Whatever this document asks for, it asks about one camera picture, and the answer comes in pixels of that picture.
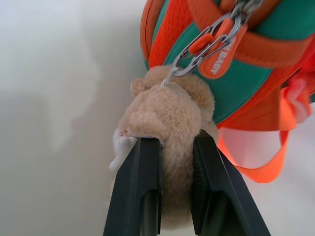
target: orange backpack strap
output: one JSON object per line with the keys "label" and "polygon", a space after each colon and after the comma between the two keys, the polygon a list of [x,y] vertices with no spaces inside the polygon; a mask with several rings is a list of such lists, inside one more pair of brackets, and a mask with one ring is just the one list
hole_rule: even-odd
{"label": "orange backpack strap", "polygon": [[[187,3],[192,18],[200,30],[210,26],[223,15],[213,0],[187,0]],[[247,31],[238,45],[235,59],[270,68],[294,65],[300,60],[313,38],[314,36],[301,41],[281,41]]]}
{"label": "orange backpack strap", "polygon": [[[279,117],[281,148],[269,163],[255,169],[240,167],[229,153],[223,138],[219,138],[218,147],[224,153],[224,155],[240,172],[255,182],[269,183],[278,177],[283,168],[289,132],[295,128],[298,116],[294,104],[288,99],[288,93],[291,90],[294,92],[295,88],[285,87],[281,90]],[[311,114],[311,109],[309,106],[308,90],[305,87],[302,92],[298,91],[298,93],[299,95],[296,97],[296,101],[305,107],[307,115],[309,116]]]}

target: stuffed animal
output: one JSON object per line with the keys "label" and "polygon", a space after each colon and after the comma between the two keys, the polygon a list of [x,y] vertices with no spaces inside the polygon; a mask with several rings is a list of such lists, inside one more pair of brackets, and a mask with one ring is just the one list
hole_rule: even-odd
{"label": "stuffed animal", "polygon": [[209,87],[197,76],[172,77],[161,83],[170,66],[150,69],[145,78],[131,84],[135,97],[115,131],[116,158],[111,169],[117,170],[135,143],[135,138],[157,138],[162,149],[161,226],[174,229],[191,223],[193,140],[201,129],[215,141],[218,130],[212,121],[215,102]]}

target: plush toy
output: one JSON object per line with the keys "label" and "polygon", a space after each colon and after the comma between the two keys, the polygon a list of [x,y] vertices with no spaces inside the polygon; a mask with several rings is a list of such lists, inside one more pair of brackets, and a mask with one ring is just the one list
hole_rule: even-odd
{"label": "plush toy", "polygon": [[136,142],[157,138],[162,149],[161,226],[174,229],[191,223],[193,140],[201,129],[215,141],[218,130],[212,121],[215,102],[209,87],[188,74],[165,86],[161,83],[170,66],[150,69],[145,78],[131,84],[135,97],[119,121],[113,142],[116,153],[111,169],[117,170]]}

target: clamp jaw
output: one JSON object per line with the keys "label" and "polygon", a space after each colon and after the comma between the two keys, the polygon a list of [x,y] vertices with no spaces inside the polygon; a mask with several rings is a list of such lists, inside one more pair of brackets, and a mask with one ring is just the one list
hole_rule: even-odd
{"label": "clamp jaw", "polygon": [[[241,174],[205,131],[194,140],[191,214],[198,236],[270,236]],[[104,236],[157,236],[161,146],[138,139],[120,167]]]}

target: white wall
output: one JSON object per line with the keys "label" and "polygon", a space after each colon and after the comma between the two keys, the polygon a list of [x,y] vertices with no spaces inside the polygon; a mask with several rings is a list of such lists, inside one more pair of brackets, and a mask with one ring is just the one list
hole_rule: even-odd
{"label": "white wall", "polygon": [[[1,236],[102,235],[111,135],[145,71],[144,3],[0,1]],[[247,181],[272,235],[312,235],[314,121],[277,181]]]}

